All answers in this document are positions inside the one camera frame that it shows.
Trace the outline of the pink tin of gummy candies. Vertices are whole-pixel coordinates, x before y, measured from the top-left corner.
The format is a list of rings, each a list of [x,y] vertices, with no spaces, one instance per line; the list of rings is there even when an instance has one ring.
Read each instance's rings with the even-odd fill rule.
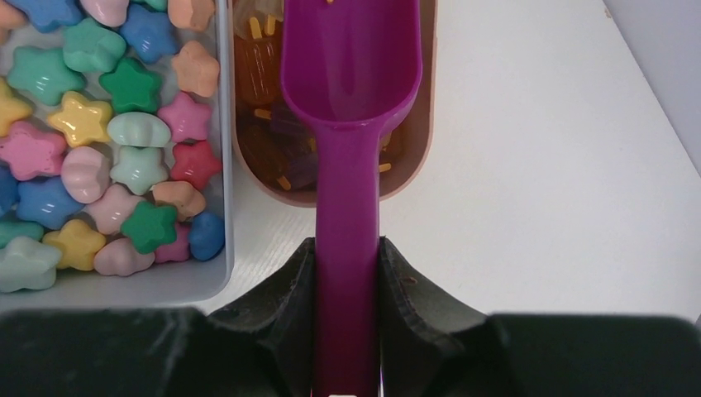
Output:
[[[409,186],[428,157],[433,138],[436,64],[435,1],[419,3],[422,34],[422,82],[412,109],[384,138],[379,151],[379,197],[388,199]],[[273,131],[262,117],[266,109],[238,105],[232,145],[245,172],[259,188],[281,203],[314,208],[317,204],[317,153],[308,132],[289,135]]]

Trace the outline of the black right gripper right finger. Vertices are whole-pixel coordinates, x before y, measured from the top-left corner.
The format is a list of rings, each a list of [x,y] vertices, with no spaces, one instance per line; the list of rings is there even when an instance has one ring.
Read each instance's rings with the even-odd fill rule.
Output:
[[[387,396],[697,396],[700,333],[680,318],[484,314],[382,238]]]

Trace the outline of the purple plastic scoop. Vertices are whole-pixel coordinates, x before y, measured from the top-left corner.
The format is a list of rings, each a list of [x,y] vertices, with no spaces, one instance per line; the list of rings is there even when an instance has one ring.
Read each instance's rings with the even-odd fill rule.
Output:
[[[422,81],[419,2],[286,2],[280,79],[317,144],[311,392],[376,396],[379,142]]]

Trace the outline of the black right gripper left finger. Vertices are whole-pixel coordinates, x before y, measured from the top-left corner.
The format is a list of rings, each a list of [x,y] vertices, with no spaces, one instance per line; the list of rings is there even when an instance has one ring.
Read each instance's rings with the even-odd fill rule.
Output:
[[[1,316],[4,396],[308,396],[313,239],[240,298]]]

